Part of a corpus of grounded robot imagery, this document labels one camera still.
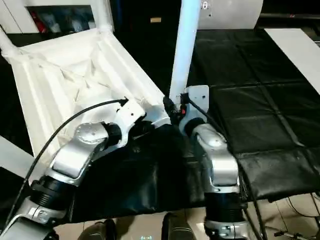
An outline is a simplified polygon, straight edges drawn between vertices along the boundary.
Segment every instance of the floor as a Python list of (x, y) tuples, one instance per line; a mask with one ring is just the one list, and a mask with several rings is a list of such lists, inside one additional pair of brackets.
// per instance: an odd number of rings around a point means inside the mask
[[(317, 216), (317, 209), (310, 194), (297, 195), (290, 197), (294, 208), (306, 215)], [(320, 200), (315, 198), (316, 204), (320, 208)], [(266, 200), (258, 202), (261, 215), (266, 226), (276, 228), (290, 233), (299, 233), (304, 237), (315, 236), (318, 228), (316, 221), (312, 217), (302, 217), (298, 215), (290, 205), (288, 198), (269, 203)], [(248, 211), (258, 228), (258, 219), (256, 217), (255, 208), (252, 203), (248, 206)], [(121, 240), (160, 240), (162, 221), (165, 212), (151, 215), (138, 215), (121, 217), (115, 219), (118, 239)], [(207, 240), (204, 233), (203, 219), (205, 216), (204, 208), (183, 209), (176, 213), (186, 218), (190, 224), (197, 240)], [(60, 240), (77, 240), (81, 232), (93, 225), (94, 221), (88, 221), (77, 224), (66, 224), (58, 226), (55, 230), (60, 236)], [(287, 236), (275, 237), (276, 231), (267, 229), (269, 240), (285, 240)], [(250, 239), (256, 240), (253, 233), (249, 233)]]

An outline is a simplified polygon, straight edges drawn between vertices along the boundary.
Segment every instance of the table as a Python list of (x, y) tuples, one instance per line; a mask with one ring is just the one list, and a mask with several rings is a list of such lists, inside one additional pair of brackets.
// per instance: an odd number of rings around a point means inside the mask
[[(116, 36), (168, 94), (175, 33)], [(42, 37), (10, 38), (17, 45)], [(320, 96), (264, 30), (198, 31), (188, 85), (202, 84), (210, 87), (209, 113), (225, 130), (230, 151), (259, 199), (320, 191)], [(16, 93), (10, 95), (18, 101)], [(15, 125), (9, 136), (22, 134)], [(244, 198), (250, 200), (246, 188)], [(69, 221), (199, 207), (203, 200), (191, 146), (166, 125), (95, 162), (78, 189)]]

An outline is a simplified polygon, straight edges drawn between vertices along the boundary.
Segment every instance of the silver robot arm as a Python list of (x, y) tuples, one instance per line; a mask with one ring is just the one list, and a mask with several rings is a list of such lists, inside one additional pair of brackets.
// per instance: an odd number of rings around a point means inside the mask
[(237, 161), (229, 152), (224, 136), (206, 123), (207, 117), (199, 111), (199, 108), (204, 112), (209, 109), (209, 87), (190, 86), (186, 88), (185, 94), (186, 112), (179, 123), (179, 129), (189, 136), (201, 165), (206, 234), (215, 240), (248, 239), (248, 223), (242, 213)]
[(76, 188), (96, 156), (124, 147), (130, 129), (145, 116), (139, 104), (129, 100), (112, 122), (83, 123), (74, 137), (57, 151), (40, 180), (31, 185), (31, 195), (24, 199), (0, 240), (55, 240), (53, 226), (65, 217)]

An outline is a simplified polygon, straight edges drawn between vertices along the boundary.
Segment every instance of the black cable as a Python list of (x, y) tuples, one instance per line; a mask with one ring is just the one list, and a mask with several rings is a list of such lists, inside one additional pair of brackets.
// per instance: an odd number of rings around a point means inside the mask
[(314, 197), (314, 195), (313, 195), (312, 193), (310, 193), (310, 195), (311, 195), (312, 201), (313, 201), (313, 203), (314, 203), (314, 206), (315, 206), (315, 208), (316, 208), (316, 211), (318, 212), (318, 214), (319, 214), (319, 216), (320, 216), (320, 211), (319, 211), (318, 205), (317, 205), (317, 203), (316, 203), (315, 197)]
[(291, 205), (292, 210), (295, 211), (295, 212), (296, 212), (297, 214), (299, 214), (300, 216), (305, 217), (305, 218), (316, 218), (316, 217), (318, 217), (318, 216), (308, 216), (308, 215), (302, 214), (301, 212), (299, 212), (299, 211), (294, 207), (294, 205), (293, 205), (290, 197), (288, 197), (288, 200), (289, 200), (289, 202), (290, 202), (290, 205)]
[(242, 165), (239, 162), (238, 162), (238, 167), (239, 167), (240, 172), (242, 173), (242, 178), (244, 180), (244, 183), (248, 187), (248, 190), (250, 192), (250, 195), (251, 195), (251, 198), (252, 198), (252, 201), (253, 201), (253, 205), (254, 205), (254, 208), (255, 208), (256, 216), (258, 218), (260, 231), (261, 231), (261, 234), (262, 234), (262, 239), (263, 240), (268, 240), (266, 227), (265, 227), (264, 221), (262, 220), (262, 216), (261, 216), (260, 207), (258, 205), (258, 201), (257, 201), (256, 195), (253, 192), (253, 188), (252, 188), (251, 183), (249, 181), (248, 175), (247, 175), (246, 171), (243, 169)]
[(194, 101), (192, 101), (190, 98), (187, 100), (192, 106), (194, 106), (195, 109), (197, 109), (200, 113), (205, 115), (207, 118), (207, 121), (212, 125), (212, 127), (215, 128), (215, 130), (219, 133), (221, 133), (224, 137), (226, 137), (226, 133), (223, 131), (223, 129), (216, 123), (216, 121), (204, 110), (202, 110), (197, 104), (195, 104)]
[(246, 219), (248, 220), (248, 222), (249, 222), (249, 224), (250, 224), (250, 226), (251, 226), (251, 229), (252, 229), (252, 231), (253, 231), (256, 239), (257, 239), (257, 240), (262, 240), (262, 237), (261, 237), (259, 231), (257, 230), (254, 222), (252, 221), (252, 219), (251, 219), (251, 217), (250, 217), (250, 215), (249, 215), (248, 210), (247, 210), (247, 209), (243, 209), (243, 211), (244, 211), (244, 214), (245, 214)]
[(18, 201), (21, 197), (22, 192), (24, 191), (28, 180), (33, 172), (33, 170), (35, 169), (40, 157), (43, 155), (43, 153), (45, 152), (45, 150), (47, 149), (47, 147), (49, 146), (49, 144), (52, 142), (52, 140), (57, 136), (57, 134), (68, 124), (70, 123), (72, 120), (74, 120), (75, 118), (79, 117), (81, 114), (84, 114), (85, 112), (88, 112), (92, 109), (104, 106), (104, 105), (108, 105), (108, 104), (115, 104), (115, 103), (120, 103), (121, 105), (124, 105), (128, 100), (127, 99), (119, 99), (119, 100), (111, 100), (111, 101), (105, 101), (105, 102), (101, 102), (99, 104), (87, 107), (79, 112), (77, 112), (75, 115), (73, 115), (72, 117), (70, 117), (68, 120), (66, 120), (60, 127), (58, 127), (58, 129), (51, 135), (51, 137), (49, 138), (49, 140), (45, 143), (45, 145), (43, 146), (43, 148), (41, 149), (41, 151), (39, 152), (39, 154), (36, 156), (36, 158), (34, 159), (32, 165), (30, 166), (24, 180), (22, 183), (22, 186), (12, 204), (12, 207), (10, 209), (9, 215), (5, 221), (5, 227), (7, 227), (7, 225), (9, 224), (11, 218), (13, 217), (14, 211), (16, 209), (16, 206), (18, 204)]

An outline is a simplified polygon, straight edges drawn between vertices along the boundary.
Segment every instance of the red object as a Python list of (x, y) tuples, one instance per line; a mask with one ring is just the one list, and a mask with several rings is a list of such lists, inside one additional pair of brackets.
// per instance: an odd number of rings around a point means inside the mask
[(46, 28), (45, 24), (38, 18), (37, 14), (34, 11), (31, 12), (31, 17), (32, 17), (36, 27), (38, 28), (39, 32), (46, 33), (47, 28)]

